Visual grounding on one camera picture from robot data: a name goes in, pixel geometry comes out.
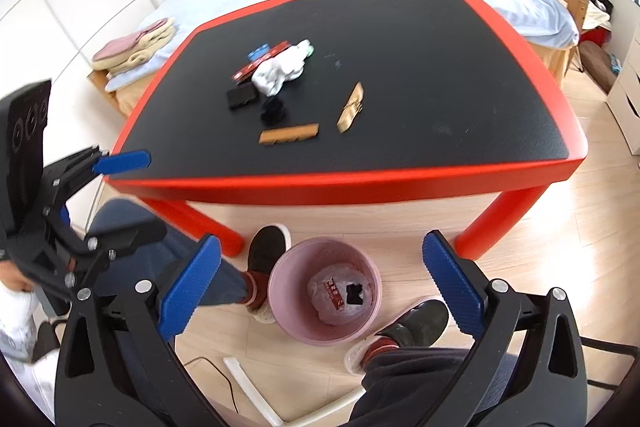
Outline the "left hand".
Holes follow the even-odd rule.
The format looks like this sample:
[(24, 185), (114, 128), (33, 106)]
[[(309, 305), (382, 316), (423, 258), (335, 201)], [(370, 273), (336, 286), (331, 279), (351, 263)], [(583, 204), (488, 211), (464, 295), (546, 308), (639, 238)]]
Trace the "left hand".
[(10, 291), (24, 291), (30, 293), (34, 290), (34, 283), (17, 269), (10, 260), (0, 262), (0, 282)]

